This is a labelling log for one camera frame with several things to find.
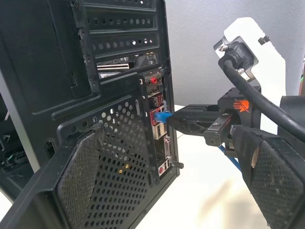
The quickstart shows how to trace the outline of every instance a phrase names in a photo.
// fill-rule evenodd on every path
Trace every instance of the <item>computer tower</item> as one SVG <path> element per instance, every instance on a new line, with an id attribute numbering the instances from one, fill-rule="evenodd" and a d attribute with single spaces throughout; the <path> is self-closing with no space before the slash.
<path id="1" fill-rule="evenodd" d="M 74 158 L 65 157 L 57 175 L 50 165 L 61 163 L 63 144 L 79 146 L 72 139 L 97 133 L 97 126 L 103 137 L 91 160 L 90 200 L 71 228 L 135 228 L 179 175 L 172 163 L 176 133 L 153 118 L 174 111 L 163 0 L 0 3 L 0 93 L 0 185 L 17 198 L 2 221 L 6 228 L 20 227 L 10 224 L 24 217 L 13 210 L 24 202 L 21 208 L 31 209 L 31 200 L 23 200 L 34 190 L 59 195 L 37 184 L 47 170 L 58 176 L 56 184 L 62 180 Z M 47 221 L 67 216 L 54 209 L 46 207 Z"/>

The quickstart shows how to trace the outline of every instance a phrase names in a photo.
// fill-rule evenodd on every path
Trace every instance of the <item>cable connector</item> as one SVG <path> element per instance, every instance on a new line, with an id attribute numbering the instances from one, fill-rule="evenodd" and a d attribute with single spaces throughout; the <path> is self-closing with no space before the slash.
<path id="1" fill-rule="evenodd" d="M 157 112 L 154 114 L 153 118 L 156 122 L 166 123 L 166 120 L 172 115 L 170 112 Z"/>
<path id="2" fill-rule="evenodd" d="M 227 60 L 232 61 L 235 69 L 243 68 L 247 70 L 254 65 L 254 56 L 247 46 L 241 42 L 228 44 L 228 49 L 225 51 L 224 56 L 218 61 L 221 69 L 224 69 L 224 62 Z"/>

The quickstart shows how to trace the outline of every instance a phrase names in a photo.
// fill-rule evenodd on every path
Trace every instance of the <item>black computer case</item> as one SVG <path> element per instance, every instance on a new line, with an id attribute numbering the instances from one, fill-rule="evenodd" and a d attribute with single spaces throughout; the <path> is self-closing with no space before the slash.
<path id="1" fill-rule="evenodd" d="M 96 125 L 104 139 L 79 228 L 135 228 L 179 175 L 176 133 L 153 119 L 174 111 L 163 0 L 3 1 L 0 93 L 0 185 L 17 198 L 7 228 L 22 218 L 16 205 L 46 191 L 35 179 L 61 145 Z"/>

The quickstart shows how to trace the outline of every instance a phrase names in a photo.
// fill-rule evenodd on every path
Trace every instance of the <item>orange label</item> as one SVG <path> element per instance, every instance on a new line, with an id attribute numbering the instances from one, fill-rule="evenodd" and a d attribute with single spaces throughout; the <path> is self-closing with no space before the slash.
<path id="1" fill-rule="evenodd" d="M 237 100 L 235 99 L 233 103 L 233 107 L 235 110 L 238 110 L 239 112 L 249 112 L 249 101 L 248 100 Z"/>

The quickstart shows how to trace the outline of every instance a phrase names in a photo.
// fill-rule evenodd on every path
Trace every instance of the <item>white wall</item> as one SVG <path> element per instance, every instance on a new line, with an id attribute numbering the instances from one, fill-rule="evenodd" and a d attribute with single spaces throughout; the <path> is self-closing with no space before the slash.
<path id="1" fill-rule="evenodd" d="M 286 60 L 287 95 L 296 95 L 305 54 L 305 0 L 166 0 L 175 104 L 208 104 L 233 85 L 213 46 L 239 17 L 252 17 Z"/>

